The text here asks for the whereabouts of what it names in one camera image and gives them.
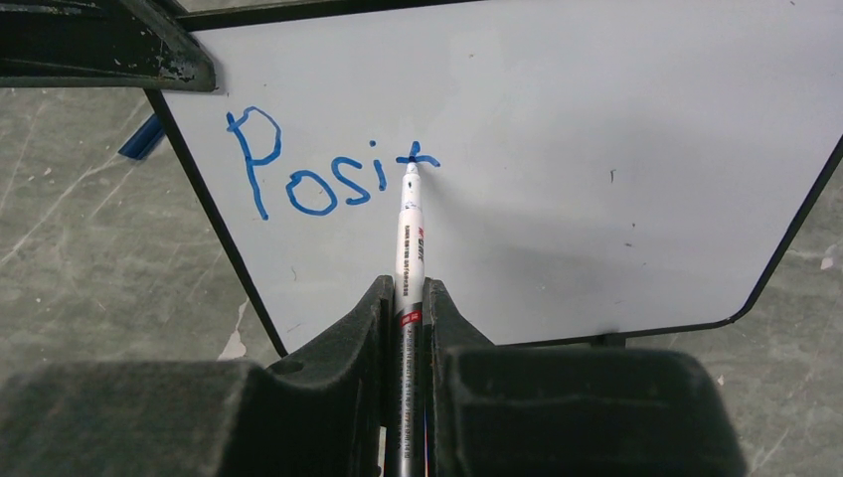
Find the blue marker cap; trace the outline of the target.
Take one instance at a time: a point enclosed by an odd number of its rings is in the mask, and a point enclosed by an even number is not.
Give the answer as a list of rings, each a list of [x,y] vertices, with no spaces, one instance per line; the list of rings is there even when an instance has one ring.
[[[161,120],[156,114],[152,114],[118,149],[118,154],[135,161],[144,160],[164,136]]]

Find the blue white marker pen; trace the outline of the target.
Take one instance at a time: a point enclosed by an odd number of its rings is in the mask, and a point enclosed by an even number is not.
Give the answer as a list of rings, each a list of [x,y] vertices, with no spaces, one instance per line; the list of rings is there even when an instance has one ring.
[[[424,285],[424,224],[422,177],[418,160],[407,161],[402,180],[394,272],[396,346],[395,408],[387,431],[386,474],[421,476],[423,463],[423,404],[420,340]]]

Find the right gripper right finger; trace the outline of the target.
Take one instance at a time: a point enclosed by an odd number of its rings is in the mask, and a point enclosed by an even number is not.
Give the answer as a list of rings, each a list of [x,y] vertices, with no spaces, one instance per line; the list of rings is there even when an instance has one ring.
[[[717,384],[693,357],[506,347],[423,289],[433,476],[744,476]]]

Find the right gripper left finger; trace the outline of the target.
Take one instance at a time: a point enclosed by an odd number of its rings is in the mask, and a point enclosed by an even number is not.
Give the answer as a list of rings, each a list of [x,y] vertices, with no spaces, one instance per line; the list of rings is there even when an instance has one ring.
[[[376,476],[393,280],[269,367],[53,363],[1,389],[5,476]]]

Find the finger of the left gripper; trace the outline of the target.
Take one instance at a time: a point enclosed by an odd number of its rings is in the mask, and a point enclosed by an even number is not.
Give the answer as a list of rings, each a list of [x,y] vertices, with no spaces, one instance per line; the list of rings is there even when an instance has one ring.
[[[4,1],[4,87],[209,92],[215,65],[180,24],[177,1]]]

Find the white whiteboard black frame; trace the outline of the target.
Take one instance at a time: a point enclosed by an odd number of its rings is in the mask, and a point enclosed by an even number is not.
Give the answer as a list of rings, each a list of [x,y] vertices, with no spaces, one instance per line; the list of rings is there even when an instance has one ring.
[[[716,327],[842,152],[838,1],[326,2],[187,27],[211,93],[154,107],[279,352],[395,267],[497,344]]]

